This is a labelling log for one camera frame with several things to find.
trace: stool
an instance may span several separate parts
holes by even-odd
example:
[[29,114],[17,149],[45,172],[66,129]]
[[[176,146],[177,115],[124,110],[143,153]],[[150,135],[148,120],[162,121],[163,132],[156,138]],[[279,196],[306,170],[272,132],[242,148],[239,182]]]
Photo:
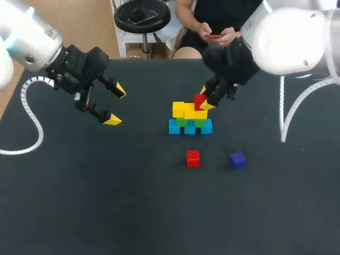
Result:
[[[134,25],[129,21],[129,17],[132,16],[133,12],[143,8],[151,9],[158,13],[158,16],[150,21],[145,21],[139,25]],[[150,58],[150,49],[148,45],[148,33],[153,33],[156,42],[161,42],[155,32],[162,29],[169,24],[171,19],[171,12],[169,7],[160,0],[134,0],[126,2],[119,6],[114,14],[114,21],[116,26],[129,33],[138,33],[143,36],[143,53],[146,54],[147,58]]]

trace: cable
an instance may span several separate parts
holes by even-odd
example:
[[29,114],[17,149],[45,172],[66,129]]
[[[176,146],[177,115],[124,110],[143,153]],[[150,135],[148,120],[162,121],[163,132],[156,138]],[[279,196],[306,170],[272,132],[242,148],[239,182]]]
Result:
[[279,118],[280,130],[282,132],[284,125],[284,94],[285,94],[285,77],[280,76],[280,105],[279,105]]
[[289,110],[286,120],[283,122],[284,119],[284,77],[280,77],[280,107],[279,107],[279,118],[280,118],[280,131],[281,131],[281,142],[286,141],[287,132],[289,128],[289,124],[293,118],[294,113],[298,109],[299,105],[306,99],[306,97],[314,92],[315,90],[322,88],[326,85],[334,84],[334,80],[332,78],[319,81],[314,83],[312,86],[307,88],[303,93],[299,95],[299,97],[293,103],[291,109]]
[[27,80],[25,82],[25,84],[22,86],[22,89],[21,89],[21,103],[22,103],[23,108],[27,112],[28,116],[32,119],[32,121],[34,122],[34,124],[36,125],[36,127],[38,129],[38,132],[39,132],[38,141],[34,145],[32,145],[31,147],[29,147],[25,150],[17,150],[17,151],[0,150],[0,154],[20,155],[20,154],[29,153],[29,152],[37,149],[41,145],[41,143],[43,142],[43,139],[44,139],[43,127],[40,125],[40,122],[38,121],[38,119],[36,118],[34,113],[31,111],[30,107],[28,106],[27,100],[26,100],[27,88],[32,83],[37,82],[37,81],[42,81],[42,82],[50,85],[51,87],[54,87],[54,80],[51,80],[50,78],[46,78],[46,77],[42,77],[42,76],[33,77],[33,78]]

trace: black stool seat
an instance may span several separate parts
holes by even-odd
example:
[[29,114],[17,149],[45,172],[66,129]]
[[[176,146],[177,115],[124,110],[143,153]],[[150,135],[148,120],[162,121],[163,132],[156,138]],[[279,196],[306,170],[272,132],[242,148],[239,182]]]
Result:
[[[150,8],[158,13],[158,16],[140,25],[134,25],[128,18],[138,8]],[[160,0],[134,0],[119,6],[114,14],[116,26],[129,33],[154,33],[169,24],[171,13],[169,7]]]

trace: wooden floor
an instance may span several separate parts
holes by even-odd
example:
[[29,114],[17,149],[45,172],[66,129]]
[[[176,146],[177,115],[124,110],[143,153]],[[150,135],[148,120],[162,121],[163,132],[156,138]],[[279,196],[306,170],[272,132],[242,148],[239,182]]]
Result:
[[[109,0],[25,0],[64,36],[64,46],[76,45],[83,52],[98,46],[110,58],[120,58]],[[155,58],[163,58],[156,53]],[[6,108],[23,67],[14,63],[14,77],[0,92],[0,118]]]

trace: blue block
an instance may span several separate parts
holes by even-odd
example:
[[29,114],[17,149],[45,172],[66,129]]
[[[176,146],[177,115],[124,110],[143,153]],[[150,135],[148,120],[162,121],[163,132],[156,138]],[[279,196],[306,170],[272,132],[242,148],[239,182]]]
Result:
[[232,169],[244,168],[247,160],[242,152],[235,152],[229,155],[229,164]]
[[181,127],[177,126],[176,120],[169,120],[169,134],[181,134]]
[[188,120],[188,126],[195,126],[195,120]]
[[212,134],[213,133],[213,123],[211,119],[206,119],[204,127],[201,128],[201,134]]
[[184,128],[184,134],[196,134],[196,128],[194,126],[186,126]]

